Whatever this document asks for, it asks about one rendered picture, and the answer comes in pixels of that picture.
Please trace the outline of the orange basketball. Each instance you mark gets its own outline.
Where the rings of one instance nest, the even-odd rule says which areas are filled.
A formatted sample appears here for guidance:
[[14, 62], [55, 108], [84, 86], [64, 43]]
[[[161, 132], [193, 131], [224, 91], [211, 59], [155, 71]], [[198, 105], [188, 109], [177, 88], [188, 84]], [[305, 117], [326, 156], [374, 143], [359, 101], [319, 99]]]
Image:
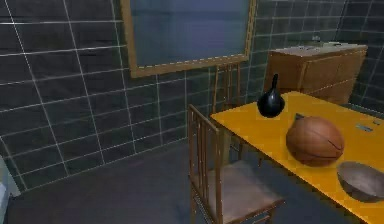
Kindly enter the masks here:
[[286, 147], [300, 163], [310, 167], [328, 166], [344, 153], [345, 142], [329, 120], [308, 116], [293, 122], [286, 134]]

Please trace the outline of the yellow table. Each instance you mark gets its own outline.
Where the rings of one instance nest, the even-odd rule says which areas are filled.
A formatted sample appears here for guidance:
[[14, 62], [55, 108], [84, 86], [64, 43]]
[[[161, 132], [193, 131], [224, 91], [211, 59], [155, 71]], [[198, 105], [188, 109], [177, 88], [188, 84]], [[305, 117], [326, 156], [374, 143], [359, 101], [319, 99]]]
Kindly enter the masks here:
[[[295, 160], [286, 148], [286, 133], [296, 114], [319, 116], [332, 122], [344, 137], [344, 153], [337, 163], [355, 161], [384, 172], [384, 120], [295, 91], [285, 93], [283, 98], [285, 108], [275, 118], [261, 116], [254, 103], [211, 118], [361, 221], [384, 224], [384, 201], [364, 203], [347, 195], [338, 181], [337, 164], [309, 167]], [[373, 120], [381, 121], [381, 125], [373, 124]], [[373, 131], [360, 130], [356, 124]]]

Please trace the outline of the grey bowl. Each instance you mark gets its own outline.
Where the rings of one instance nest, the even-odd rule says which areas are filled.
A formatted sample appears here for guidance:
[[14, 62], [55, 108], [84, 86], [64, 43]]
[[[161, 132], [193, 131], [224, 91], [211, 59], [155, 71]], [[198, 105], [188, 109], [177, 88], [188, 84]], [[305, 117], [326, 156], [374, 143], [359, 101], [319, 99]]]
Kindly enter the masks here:
[[384, 201], [384, 172], [359, 162], [337, 166], [338, 181], [344, 192], [364, 203]]

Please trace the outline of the wooden chair with beige seat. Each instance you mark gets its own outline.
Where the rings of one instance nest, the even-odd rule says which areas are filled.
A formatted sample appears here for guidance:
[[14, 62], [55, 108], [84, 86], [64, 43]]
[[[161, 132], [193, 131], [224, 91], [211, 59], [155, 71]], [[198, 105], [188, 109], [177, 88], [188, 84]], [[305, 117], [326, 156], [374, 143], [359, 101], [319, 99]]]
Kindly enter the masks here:
[[[241, 105], [241, 70], [240, 64], [218, 65], [215, 68], [212, 96], [212, 114], [224, 112]], [[228, 131], [223, 125], [214, 120], [219, 129], [219, 146], [223, 149], [222, 162], [228, 164], [230, 151], [242, 158], [243, 142], [234, 133]]]
[[195, 106], [187, 110], [190, 222], [202, 212], [207, 224], [272, 224], [283, 197], [270, 189], [245, 161], [222, 163], [220, 130]]

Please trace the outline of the black vase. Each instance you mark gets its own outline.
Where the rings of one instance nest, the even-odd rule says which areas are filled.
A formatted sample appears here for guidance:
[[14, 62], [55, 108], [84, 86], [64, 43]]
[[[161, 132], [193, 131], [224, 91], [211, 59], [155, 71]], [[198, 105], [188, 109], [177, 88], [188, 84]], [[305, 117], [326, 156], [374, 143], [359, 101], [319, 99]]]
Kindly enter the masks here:
[[257, 107], [263, 117], [274, 118], [285, 107], [285, 100], [277, 89], [278, 74], [273, 75], [271, 87], [263, 93], [257, 101]]

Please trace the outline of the wooden sink cabinet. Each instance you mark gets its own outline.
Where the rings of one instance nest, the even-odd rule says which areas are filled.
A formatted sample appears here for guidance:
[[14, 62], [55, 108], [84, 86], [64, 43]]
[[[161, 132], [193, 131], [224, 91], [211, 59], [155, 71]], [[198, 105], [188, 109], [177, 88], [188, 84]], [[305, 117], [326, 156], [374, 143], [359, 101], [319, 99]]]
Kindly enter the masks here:
[[364, 62], [366, 45], [328, 42], [270, 50], [264, 90], [278, 75], [281, 94], [297, 91], [334, 104], [346, 104]]

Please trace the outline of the wooden framed window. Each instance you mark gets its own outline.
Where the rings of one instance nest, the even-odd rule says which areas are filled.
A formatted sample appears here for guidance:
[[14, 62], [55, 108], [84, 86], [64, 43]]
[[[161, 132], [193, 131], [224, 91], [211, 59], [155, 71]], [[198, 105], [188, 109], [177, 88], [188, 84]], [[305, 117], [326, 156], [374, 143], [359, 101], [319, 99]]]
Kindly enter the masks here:
[[119, 0], [134, 78], [247, 61], [257, 0]]

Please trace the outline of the white object at edge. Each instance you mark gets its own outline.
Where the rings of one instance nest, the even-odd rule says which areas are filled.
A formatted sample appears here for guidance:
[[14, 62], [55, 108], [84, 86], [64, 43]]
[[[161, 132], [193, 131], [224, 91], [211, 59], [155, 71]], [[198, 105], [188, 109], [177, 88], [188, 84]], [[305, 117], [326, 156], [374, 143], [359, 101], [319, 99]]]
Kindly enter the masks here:
[[0, 224], [4, 223], [9, 198], [11, 196], [19, 196], [20, 194], [21, 192], [13, 176], [0, 155]]

